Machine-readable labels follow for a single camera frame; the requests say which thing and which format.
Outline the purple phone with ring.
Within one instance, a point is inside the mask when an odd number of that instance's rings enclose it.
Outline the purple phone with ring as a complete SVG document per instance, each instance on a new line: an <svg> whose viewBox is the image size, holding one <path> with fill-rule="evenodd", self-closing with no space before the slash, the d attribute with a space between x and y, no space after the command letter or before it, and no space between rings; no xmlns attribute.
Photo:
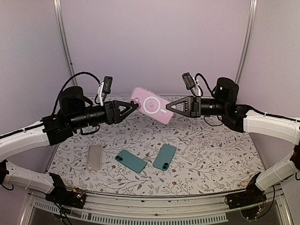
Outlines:
<svg viewBox="0 0 300 225"><path fill-rule="evenodd" d="M173 117L173 112L167 110L170 102L156 95L154 92L136 87L133 89L130 100L138 104L138 110L162 124L168 124Z"/></svg>

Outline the clear phone case with ring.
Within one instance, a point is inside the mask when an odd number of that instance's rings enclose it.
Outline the clear phone case with ring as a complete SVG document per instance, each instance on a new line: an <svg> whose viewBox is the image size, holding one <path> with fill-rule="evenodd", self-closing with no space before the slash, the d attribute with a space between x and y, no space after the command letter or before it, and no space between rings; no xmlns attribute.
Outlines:
<svg viewBox="0 0 300 225"><path fill-rule="evenodd" d="M198 139L191 140L185 148L182 147L181 157L190 162L194 163L200 156L204 149L204 144Z"/></svg>

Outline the blue phone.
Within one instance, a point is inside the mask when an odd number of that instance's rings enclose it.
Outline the blue phone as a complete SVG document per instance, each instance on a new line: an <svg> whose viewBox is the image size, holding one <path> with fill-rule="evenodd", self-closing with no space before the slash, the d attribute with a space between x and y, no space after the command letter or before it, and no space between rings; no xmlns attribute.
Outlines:
<svg viewBox="0 0 300 225"><path fill-rule="evenodd" d="M172 145L163 144L153 162L153 167L162 171L167 171L176 152L176 149L177 148Z"/></svg>

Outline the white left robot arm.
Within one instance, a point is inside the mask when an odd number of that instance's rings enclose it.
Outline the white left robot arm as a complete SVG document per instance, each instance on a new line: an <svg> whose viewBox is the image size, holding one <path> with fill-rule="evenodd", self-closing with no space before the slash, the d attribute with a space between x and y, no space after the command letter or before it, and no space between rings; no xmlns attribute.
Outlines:
<svg viewBox="0 0 300 225"><path fill-rule="evenodd" d="M106 101L98 105L84 96L79 86L69 87L58 95L60 109L28 127L1 135L0 182L50 194L59 203L66 203L70 194L60 176L39 173L29 163L16 165L17 157L27 152L49 149L71 138L86 127L118 124L137 108L134 102Z"/></svg>

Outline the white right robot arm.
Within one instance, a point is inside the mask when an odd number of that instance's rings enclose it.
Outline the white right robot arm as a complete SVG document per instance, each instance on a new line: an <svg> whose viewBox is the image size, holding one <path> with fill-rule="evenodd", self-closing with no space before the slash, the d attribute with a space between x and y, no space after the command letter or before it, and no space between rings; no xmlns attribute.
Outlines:
<svg viewBox="0 0 300 225"><path fill-rule="evenodd" d="M251 80L240 83L238 100L264 110L287 116L300 115L299 82L278 79ZM176 115L183 126L177 137L181 153L187 154L191 144L199 148L191 170L209 173L205 177L213 191L245 188L256 172L270 169L291 155L294 145L288 141L256 133L237 133L225 126L211 127L203 119Z"/></svg>

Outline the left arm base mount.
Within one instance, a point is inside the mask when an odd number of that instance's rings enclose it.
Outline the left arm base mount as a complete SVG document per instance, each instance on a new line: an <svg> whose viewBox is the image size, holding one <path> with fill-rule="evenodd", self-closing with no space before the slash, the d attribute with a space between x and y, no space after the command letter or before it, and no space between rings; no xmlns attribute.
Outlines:
<svg viewBox="0 0 300 225"><path fill-rule="evenodd" d="M83 209L86 201L86 191L78 187L67 188L61 177L54 173L49 173L53 180L54 189L45 195L45 199L58 205Z"/></svg>

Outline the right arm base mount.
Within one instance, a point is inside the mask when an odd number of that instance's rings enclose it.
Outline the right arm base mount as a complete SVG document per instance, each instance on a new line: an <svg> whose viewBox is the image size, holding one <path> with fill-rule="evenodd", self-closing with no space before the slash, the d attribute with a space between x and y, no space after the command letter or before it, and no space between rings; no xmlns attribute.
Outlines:
<svg viewBox="0 0 300 225"><path fill-rule="evenodd" d="M260 172L250 180L246 186L246 190L226 195L225 204L229 206L229 209L262 203L267 200L265 192L261 191L255 184L259 175Z"/></svg>

